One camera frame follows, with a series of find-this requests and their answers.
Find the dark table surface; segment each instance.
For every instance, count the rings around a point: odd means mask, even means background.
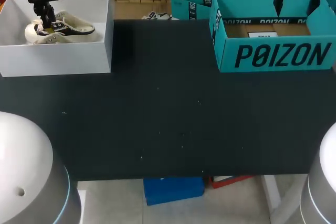
[[[109,74],[0,78],[77,180],[307,173],[332,71],[219,73],[207,22],[115,23]]]

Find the floor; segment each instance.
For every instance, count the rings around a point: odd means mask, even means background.
[[[86,190],[83,224],[269,224],[259,177],[219,189],[206,188],[202,197],[148,207],[141,179],[79,182]]]

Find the sneaker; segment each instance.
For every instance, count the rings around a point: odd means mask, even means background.
[[[170,19],[170,16],[168,13],[156,13],[156,12],[150,12],[148,16],[143,16],[141,19],[162,19],[162,20],[167,20]]]
[[[41,45],[41,44],[63,44],[63,43],[71,43],[70,40],[63,36],[60,33],[53,33],[47,36],[44,36],[43,39],[35,41],[34,45]]]
[[[53,32],[66,36],[70,42],[93,42],[96,40],[97,34],[94,33],[95,27],[92,24],[65,11],[59,12],[55,16],[56,22],[51,25]],[[52,33],[44,30],[41,20],[33,20],[25,30],[25,37],[29,43],[42,40],[49,34]]]

